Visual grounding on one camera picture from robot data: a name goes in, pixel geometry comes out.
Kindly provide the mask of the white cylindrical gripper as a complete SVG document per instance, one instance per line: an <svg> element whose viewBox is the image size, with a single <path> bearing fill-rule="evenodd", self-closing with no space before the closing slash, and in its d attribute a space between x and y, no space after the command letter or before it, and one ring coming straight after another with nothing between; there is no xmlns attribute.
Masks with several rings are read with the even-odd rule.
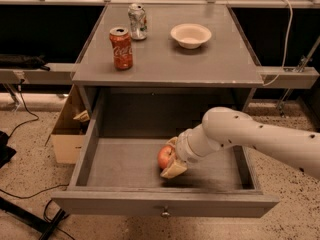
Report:
<svg viewBox="0 0 320 240"><path fill-rule="evenodd" d="M160 176L166 179L181 175L187 170L186 163L197 163L209 153L207 138L200 129L188 129L178 138L169 139L166 144L171 147L176 146L176 155L179 158L171 158L167 167L161 172Z"/></svg>

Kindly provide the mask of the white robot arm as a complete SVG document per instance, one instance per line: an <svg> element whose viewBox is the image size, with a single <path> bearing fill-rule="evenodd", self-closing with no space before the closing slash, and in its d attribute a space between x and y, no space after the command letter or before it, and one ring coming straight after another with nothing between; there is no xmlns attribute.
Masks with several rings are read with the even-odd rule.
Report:
<svg viewBox="0 0 320 240"><path fill-rule="evenodd" d="M320 179L320 134L263 124L246 113L226 107L208 110L201 124L168 142L174 149L162 171L171 179L192 164L234 146L255 149L309 176Z"/></svg>

